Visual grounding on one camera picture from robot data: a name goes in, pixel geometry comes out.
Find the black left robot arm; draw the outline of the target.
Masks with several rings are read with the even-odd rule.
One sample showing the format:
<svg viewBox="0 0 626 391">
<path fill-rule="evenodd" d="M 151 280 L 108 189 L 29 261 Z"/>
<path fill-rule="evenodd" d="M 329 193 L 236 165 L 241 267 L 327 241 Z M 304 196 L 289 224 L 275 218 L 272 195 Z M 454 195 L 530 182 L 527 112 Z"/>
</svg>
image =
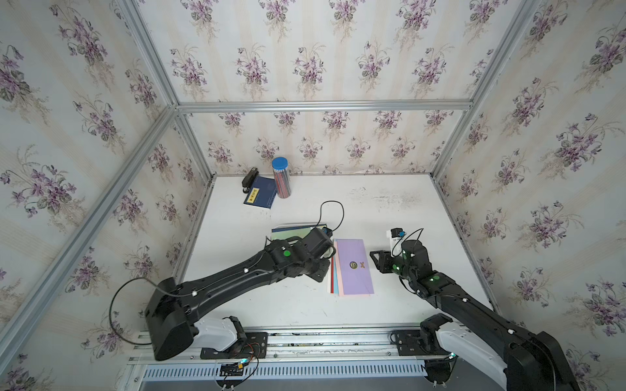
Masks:
<svg viewBox="0 0 626 391">
<path fill-rule="evenodd" d="M 233 267 L 198 280 L 156 285 L 145 311 L 154 358 L 165 361 L 192 346 L 203 332 L 201 319 L 222 304 L 253 289 L 306 275 L 320 283 L 335 253 L 333 231 L 314 227 L 305 237 L 270 241 Z"/>
</svg>

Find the white red-striped envelope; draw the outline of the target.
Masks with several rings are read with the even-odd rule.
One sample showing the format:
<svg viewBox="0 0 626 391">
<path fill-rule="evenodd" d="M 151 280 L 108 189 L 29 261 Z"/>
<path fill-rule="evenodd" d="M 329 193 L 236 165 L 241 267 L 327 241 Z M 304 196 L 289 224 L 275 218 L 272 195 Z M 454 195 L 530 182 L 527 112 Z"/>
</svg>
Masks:
<svg viewBox="0 0 626 391">
<path fill-rule="evenodd" d="M 329 264 L 329 271 L 328 271 L 328 287 L 329 287 L 329 293 L 331 295 L 334 295 L 334 260 L 330 261 Z"/>
</svg>

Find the light blue envelope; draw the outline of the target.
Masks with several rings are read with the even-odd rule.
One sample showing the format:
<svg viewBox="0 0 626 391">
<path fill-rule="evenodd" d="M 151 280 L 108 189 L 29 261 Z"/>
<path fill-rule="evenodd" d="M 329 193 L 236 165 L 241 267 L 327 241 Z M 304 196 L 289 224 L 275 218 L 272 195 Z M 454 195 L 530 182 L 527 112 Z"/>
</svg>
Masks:
<svg viewBox="0 0 626 391">
<path fill-rule="evenodd" d="M 337 262 L 335 260 L 332 260 L 332 267 L 333 267 L 333 273 L 332 273 L 332 294 L 335 296 L 339 295 L 339 286 L 338 286 L 338 280 L 337 280 Z"/>
</svg>

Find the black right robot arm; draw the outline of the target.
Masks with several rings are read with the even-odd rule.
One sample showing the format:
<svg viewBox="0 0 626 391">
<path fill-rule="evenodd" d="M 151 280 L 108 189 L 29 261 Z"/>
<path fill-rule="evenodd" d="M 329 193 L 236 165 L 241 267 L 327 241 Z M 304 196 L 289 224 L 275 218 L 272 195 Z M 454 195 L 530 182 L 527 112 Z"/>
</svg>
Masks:
<svg viewBox="0 0 626 391">
<path fill-rule="evenodd" d="M 580 388 L 554 337 L 530 332 L 474 299 L 454 279 L 432 267 L 420 240 L 405 240 L 400 246 L 400 250 L 369 255 L 381 273 L 397 275 L 411 293 L 439 310 L 420 324 L 424 350 L 455 354 L 504 390 Z"/>
</svg>

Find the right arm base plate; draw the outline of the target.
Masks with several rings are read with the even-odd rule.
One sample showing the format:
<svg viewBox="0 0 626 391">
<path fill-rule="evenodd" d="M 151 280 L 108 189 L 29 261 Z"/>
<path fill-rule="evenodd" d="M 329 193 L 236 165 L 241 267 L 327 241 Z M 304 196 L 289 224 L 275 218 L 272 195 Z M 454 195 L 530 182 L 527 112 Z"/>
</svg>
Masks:
<svg viewBox="0 0 626 391">
<path fill-rule="evenodd" d="M 390 342 L 398 351 L 399 356 L 450 356 L 439 343 L 435 332 L 417 329 L 393 330 Z"/>
</svg>

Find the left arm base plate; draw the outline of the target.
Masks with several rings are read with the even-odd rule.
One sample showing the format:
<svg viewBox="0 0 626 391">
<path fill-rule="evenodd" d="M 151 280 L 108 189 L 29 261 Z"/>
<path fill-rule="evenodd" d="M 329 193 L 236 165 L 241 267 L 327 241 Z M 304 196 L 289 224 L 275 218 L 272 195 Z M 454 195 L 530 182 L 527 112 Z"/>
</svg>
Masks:
<svg viewBox="0 0 626 391">
<path fill-rule="evenodd" d="M 267 332 L 246 332 L 243 340 L 236 341 L 225 351 L 212 348 L 202 348 L 200 359 L 240 359 L 240 358 L 266 358 L 268 346 Z"/>
</svg>

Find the lavender envelope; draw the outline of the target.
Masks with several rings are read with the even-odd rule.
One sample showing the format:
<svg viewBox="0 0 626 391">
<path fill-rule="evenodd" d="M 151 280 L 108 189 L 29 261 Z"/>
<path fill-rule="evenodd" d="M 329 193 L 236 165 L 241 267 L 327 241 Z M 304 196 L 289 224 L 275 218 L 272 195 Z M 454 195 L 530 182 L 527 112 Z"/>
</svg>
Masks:
<svg viewBox="0 0 626 391">
<path fill-rule="evenodd" d="M 361 239 L 338 239 L 337 249 L 337 276 L 342 275 L 371 275 L 365 243 Z"/>
</svg>

